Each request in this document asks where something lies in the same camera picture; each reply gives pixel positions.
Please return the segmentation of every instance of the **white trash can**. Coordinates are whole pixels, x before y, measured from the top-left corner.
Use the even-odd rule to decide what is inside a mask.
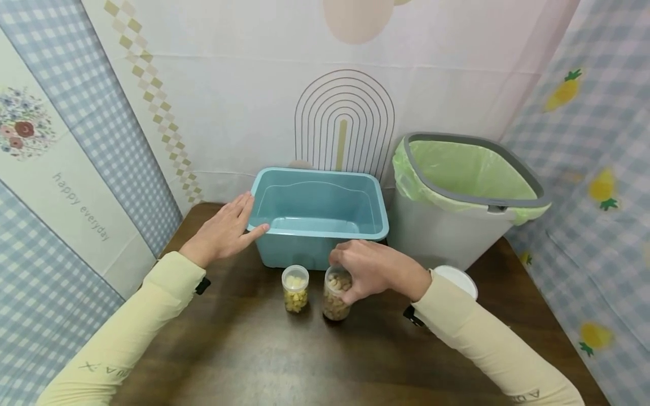
[[[504,146],[472,136],[411,134],[393,157],[397,193],[388,245],[434,269],[466,270],[513,225],[550,206],[533,171]]]

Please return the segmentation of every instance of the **light blue plastic bin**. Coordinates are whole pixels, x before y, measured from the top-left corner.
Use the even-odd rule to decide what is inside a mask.
[[[257,174],[251,193],[248,230],[271,225],[257,240],[269,268],[298,264],[324,271],[336,244],[379,241],[388,234],[379,182],[364,173],[267,168]]]

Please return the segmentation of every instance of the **checkered pattern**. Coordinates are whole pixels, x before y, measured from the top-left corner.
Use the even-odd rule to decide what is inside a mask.
[[[0,405],[32,405],[122,303],[0,183]]]
[[[0,0],[0,27],[154,255],[181,213],[79,0]]]
[[[504,138],[554,195],[546,215],[509,239],[517,252],[532,255],[528,271],[577,348],[585,322],[614,333],[614,343],[594,349],[593,356],[580,351],[613,405],[650,399],[648,44],[647,1],[581,2]],[[544,112],[567,73],[579,68],[576,97]],[[604,169],[614,174],[608,197],[618,209],[603,210],[590,193]]]
[[[185,144],[174,123],[175,117],[170,112],[172,106],[162,91],[163,82],[156,76],[158,69],[153,65],[153,55],[147,52],[147,40],[140,33],[142,25],[135,19],[135,7],[128,1],[108,0],[104,10],[113,17],[112,27],[119,34],[120,45],[127,51],[126,59],[133,64],[131,72],[138,77],[142,98],[149,103],[151,119],[158,125],[161,140],[183,184],[185,195],[190,203],[199,203],[203,199],[202,190],[192,173],[192,162],[187,157]]]

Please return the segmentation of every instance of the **jar of nuts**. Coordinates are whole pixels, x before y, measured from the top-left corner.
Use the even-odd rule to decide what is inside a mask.
[[[307,286],[309,272],[300,266],[292,265],[282,272],[285,309],[287,312],[299,313],[307,305]]]
[[[323,316],[338,322],[350,314],[350,307],[343,303],[341,296],[352,287],[350,272],[340,266],[330,266],[325,272],[323,289]]]

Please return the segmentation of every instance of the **white lid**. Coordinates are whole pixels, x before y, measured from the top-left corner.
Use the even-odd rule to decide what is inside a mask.
[[[303,283],[300,286],[288,286],[286,281],[289,276],[297,276],[303,279]],[[291,292],[298,292],[303,290],[309,284],[309,272],[304,266],[300,265],[291,265],[282,272],[282,285],[285,289],[290,290]]]
[[[441,265],[434,269],[434,273],[448,279],[462,290],[469,293],[476,300],[478,298],[478,289],[476,284],[465,272],[449,265]]]

